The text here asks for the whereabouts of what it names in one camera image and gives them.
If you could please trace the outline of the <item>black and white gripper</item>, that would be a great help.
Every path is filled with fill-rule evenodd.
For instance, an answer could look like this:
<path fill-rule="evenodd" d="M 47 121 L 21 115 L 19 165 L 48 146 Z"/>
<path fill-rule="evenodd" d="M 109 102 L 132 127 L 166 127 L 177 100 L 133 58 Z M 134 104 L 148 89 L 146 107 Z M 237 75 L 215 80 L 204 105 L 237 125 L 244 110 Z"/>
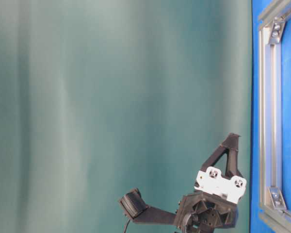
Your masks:
<path fill-rule="evenodd" d="M 174 224 L 183 233 L 212 233 L 216 228 L 233 228 L 237 204 L 245 193 L 246 179 L 238 170 L 239 135 L 230 133 L 203 163 L 196 177 L 198 186 L 183 196 Z M 226 172 L 213 167 L 226 154 Z"/>

